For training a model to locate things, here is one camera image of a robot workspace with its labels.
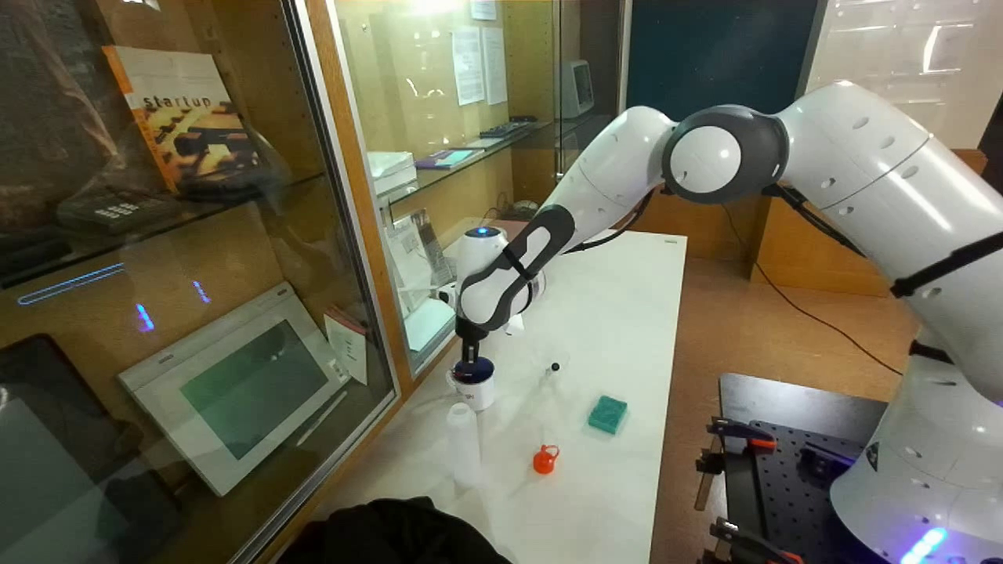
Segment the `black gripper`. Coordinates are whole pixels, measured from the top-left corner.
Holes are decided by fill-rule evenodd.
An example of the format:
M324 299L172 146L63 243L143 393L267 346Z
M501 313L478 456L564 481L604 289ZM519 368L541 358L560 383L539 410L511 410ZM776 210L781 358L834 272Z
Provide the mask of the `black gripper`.
M481 346L487 337L487 328L470 321L458 321L455 331L460 337L460 365L475 368L481 360Z

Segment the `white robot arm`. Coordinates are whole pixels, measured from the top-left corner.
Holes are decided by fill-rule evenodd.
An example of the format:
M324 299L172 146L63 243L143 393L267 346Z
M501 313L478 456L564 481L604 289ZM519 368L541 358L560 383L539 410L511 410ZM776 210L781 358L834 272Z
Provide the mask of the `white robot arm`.
M1003 564L1003 198L924 125L834 83L781 112L717 102L616 117L531 222L460 279L460 378L481 341L534 304L554 258L651 192L697 204L809 204L921 324L896 397L832 485L838 519L890 564Z

